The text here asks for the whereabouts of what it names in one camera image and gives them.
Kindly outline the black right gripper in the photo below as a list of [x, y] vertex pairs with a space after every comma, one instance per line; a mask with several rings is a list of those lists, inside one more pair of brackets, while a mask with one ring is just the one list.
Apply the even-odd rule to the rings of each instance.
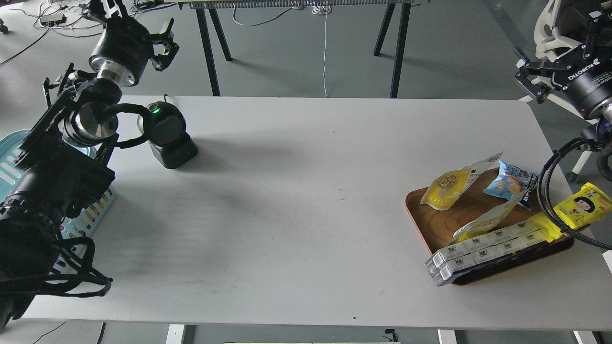
[[559, 33], [577, 47], [557, 62], [519, 60], [514, 78], [538, 104], [559, 89], [585, 120], [599, 119], [611, 106], [611, 2], [562, 0]]

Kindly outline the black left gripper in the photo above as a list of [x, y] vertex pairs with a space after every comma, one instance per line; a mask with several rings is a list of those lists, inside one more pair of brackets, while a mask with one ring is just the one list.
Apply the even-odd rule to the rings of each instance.
[[[174, 19], [162, 25], [160, 33], [151, 33], [150, 42], [146, 40], [149, 31], [132, 17], [111, 17], [105, 22], [105, 29], [89, 58], [90, 67], [99, 71], [105, 61], [122, 65], [128, 73], [125, 86], [135, 86], [151, 59], [156, 71], [164, 71], [170, 66], [179, 51], [174, 42], [171, 29]], [[152, 45], [164, 46], [164, 52], [155, 54]]]

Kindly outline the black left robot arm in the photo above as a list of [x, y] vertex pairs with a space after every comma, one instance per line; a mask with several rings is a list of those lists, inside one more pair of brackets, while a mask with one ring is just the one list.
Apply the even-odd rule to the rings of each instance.
[[129, 15], [99, 17], [104, 26], [90, 57], [92, 72], [69, 66], [56, 100], [22, 140], [15, 167], [23, 172], [1, 203], [1, 326], [21, 318], [37, 295], [92, 298], [112, 279], [93, 268], [94, 241], [64, 239], [60, 226], [104, 195], [115, 178], [115, 148], [150, 138], [153, 116], [120, 102], [151, 62], [165, 70], [179, 46], [170, 18], [150, 33]]

